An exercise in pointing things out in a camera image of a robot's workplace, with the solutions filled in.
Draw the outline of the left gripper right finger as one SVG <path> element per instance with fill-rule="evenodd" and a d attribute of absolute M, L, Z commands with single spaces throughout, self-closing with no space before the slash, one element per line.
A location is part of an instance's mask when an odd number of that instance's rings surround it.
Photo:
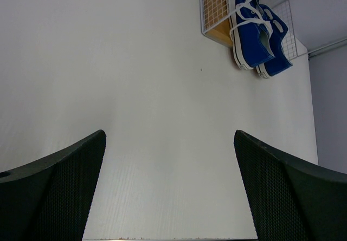
<path fill-rule="evenodd" d="M 234 148 L 258 240 L 346 240 L 346 174 L 241 130 Z"/>

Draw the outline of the blue canvas sneaker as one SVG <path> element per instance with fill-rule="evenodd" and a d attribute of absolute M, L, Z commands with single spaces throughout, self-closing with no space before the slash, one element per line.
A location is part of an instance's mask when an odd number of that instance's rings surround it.
<path fill-rule="evenodd" d="M 269 6 L 260 3 L 258 3 L 258 6 L 261 9 L 263 19 L 269 21 L 273 29 L 273 33 L 269 39 L 269 45 L 274 58 L 257 66 L 256 71 L 261 78 L 269 79 L 292 66 L 292 63 L 285 56 L 281 45 L 288 33 L 288 27 Z"/>
<path fill-rule="evenodd" d="M 235 10 L 229 18 L 229 34 L 239 68 L 251 70 L 274 59 L 270 46 L 273 28 L 256 0 L 229 0 L 229 6 Z"/>

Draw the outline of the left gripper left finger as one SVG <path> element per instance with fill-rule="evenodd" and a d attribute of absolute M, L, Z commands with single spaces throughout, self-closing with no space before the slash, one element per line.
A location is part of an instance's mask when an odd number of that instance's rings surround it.
<path fill-rule="evenodd" d="M 1 240 L 82 240 L 105 149 L 98 130 L 1 172 Z"/>

